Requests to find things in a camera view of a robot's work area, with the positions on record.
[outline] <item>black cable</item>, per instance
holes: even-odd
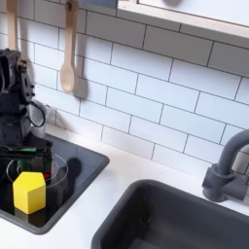
[[[30,105],[32,105],[32,106],[34,106],[35,108],[37,108],[37,109],[39,109],[40,111],[41,111],[41,113],[42,113],[42,115],[43,115],[43,122],[40,124],[40,125],[37,125],[37,124],[34,124],[33,122],[32,122],[32,120],[30,119],[30,117],[28,117],[28,119],[30,120],[30,122],[34,125],[34,126],[36,126],[36,127],[42,127],[43,125],[44,125],[44,123],[45,123],[45,121],[46,121],[46,114],[45,114],[45,111],[39,106],[39,105],[37,105],[35,102],[33,102],[33,101],[31,101],[30,102]]]

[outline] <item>wooden spoon handle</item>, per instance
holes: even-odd
[[[17,0],[7,0],[8,14],[8,47],[10,50],[18,49],[18,21]]]
[[[76,0],[67,0],[66,9],[66,30],[65,30],[65,58],[60,70],[60,82],[63,90],[72,92],[76,85],[77,73],[74,65],[75,40],[77,16],[79,4]]]

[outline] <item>yellow block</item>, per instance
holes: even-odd
[[[46,184],[42,173],[22,172],[13,184],[14,206],[32,214],[46,206]]]

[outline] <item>sink basin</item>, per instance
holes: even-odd
[[[92,249],[248,249],[249,217],[145,180],[132,184]]]

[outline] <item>gray faucet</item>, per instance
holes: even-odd
[[[206,198],[214,202],[222,202],[227,198],[243,200],[248,191],[249,177],[238,177],[232,166],[238,152],[249,144],[249,129],[243,130],[225,146],[218,163],[207,169],[202,187]]]

